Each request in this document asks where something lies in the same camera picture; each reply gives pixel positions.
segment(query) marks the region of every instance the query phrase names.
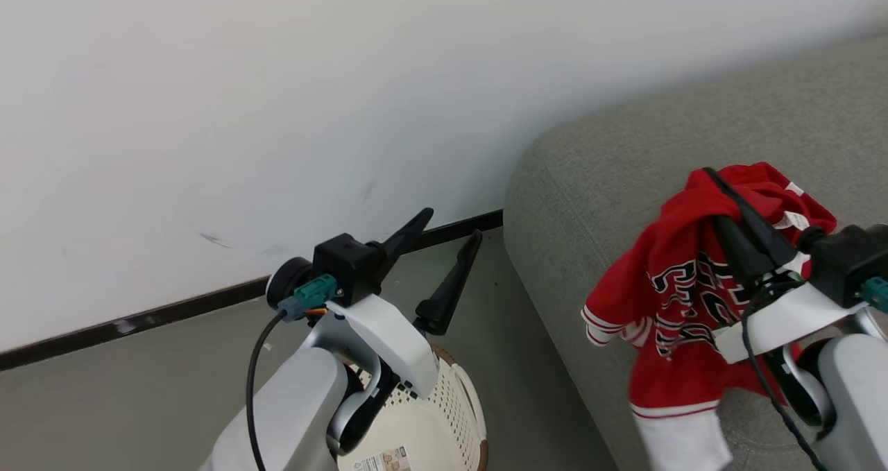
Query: gray fabric upholstery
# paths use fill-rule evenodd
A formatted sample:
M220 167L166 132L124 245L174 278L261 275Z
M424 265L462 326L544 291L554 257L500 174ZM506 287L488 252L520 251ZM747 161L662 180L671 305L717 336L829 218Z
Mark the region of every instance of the gray fabric upholstery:
M843 224L888 221L888 37L615 108L533 143L504 209L511 261L623 471L647 469L626 398L634 351L587 342L603 272L703 166L768 161ZM764 398L720 409L732 470L810 469Z

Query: white perforated basket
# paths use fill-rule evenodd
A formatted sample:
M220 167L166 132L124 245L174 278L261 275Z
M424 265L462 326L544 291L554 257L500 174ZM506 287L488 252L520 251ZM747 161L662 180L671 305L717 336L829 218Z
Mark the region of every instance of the white perforated basket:
M340 471L486 469L484 414L472 380L446 351L434 345L432 351L441 360L432 396L413 399L396 389L358 447L339 458ZM364 385L368 380L362 372Z

